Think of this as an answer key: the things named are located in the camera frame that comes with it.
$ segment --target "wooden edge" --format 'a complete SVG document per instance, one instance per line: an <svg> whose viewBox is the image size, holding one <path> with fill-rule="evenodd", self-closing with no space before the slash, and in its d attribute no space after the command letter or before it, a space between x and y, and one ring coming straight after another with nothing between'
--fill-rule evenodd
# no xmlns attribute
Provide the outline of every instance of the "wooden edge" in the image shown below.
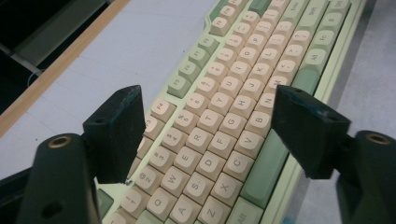
<svg viewBox="0 0 396 224"><path fill-rule="evenodd" d="M1 116L0 138L100 34L130 0L115 0Z"/></svg>

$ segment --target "metal grommet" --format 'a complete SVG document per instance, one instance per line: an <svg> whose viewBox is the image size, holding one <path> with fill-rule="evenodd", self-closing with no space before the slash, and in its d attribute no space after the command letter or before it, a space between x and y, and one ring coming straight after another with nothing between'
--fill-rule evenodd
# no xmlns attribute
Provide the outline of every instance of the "metal grommet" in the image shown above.
<svg viewBox="0 0 396 224"><path fill-rule="evenodd" d="M52 139L49 142L49 147L50 148L64 147L64 146L67 146L71 141L72 141L72 138L70 136L60 136L60 137Z"/></svg>
<svg viewBox="0 0 396 224"><path fill-rule="evenodd" d="M390 141L387 137L377 133L368 133L366 134L366 138L372 142L381 144L381 145L390 145Z"/></svg>

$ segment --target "space bar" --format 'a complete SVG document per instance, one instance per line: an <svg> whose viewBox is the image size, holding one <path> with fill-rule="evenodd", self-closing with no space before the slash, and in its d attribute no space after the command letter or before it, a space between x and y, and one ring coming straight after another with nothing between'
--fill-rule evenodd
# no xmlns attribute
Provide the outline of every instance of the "space bar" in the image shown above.
<svg viewBox="0 0 396 224"><path fill-rule="evenodd" d="M265 209L288 154L276 132L271 130L242 188L241 197Z"/></svg>

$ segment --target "white desk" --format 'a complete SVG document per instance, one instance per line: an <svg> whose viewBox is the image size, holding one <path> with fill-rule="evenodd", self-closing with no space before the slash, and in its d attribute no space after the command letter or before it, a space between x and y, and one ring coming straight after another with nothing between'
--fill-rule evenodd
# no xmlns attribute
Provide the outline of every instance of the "white desk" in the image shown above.
<svg viewBox="0 0 396 224"><path fill-rule="evenodd" d="M31 166L36 147L45 139L58 133L82 133L82 122L115 90L141 85L145 108L149 108L202 32L205 14L215 2L129 2L2 136L0 179ZM340 80L336 89L338 95L343 94L341 99L334 97L333 104L353 121L351 133L368 129L396 137L395 9L394 1L377 2L356 60L349 62L353 63L350 76ZM315 214L319 203L327 206L318 202L325 184L312 183L300 220L337 221L337 217L331 218L332 210L325 212L329 219L306 216ZM327 186L333 189L332 183ZM332 203L332 209L336 208L336 202Z"/></svg>

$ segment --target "mechanical keyboard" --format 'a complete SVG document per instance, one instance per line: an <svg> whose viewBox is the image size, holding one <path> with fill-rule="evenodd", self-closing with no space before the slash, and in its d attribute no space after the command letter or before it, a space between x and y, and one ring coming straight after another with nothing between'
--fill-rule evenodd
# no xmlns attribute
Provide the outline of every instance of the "mechanical keyboard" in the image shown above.
<svg viewBox="0 0 396 224"><path fill-rule="evenodd" d="M271 131L277 85L327 102L364 0L219 0L146 113L104 223L279 223L302 172Z"/></svg>

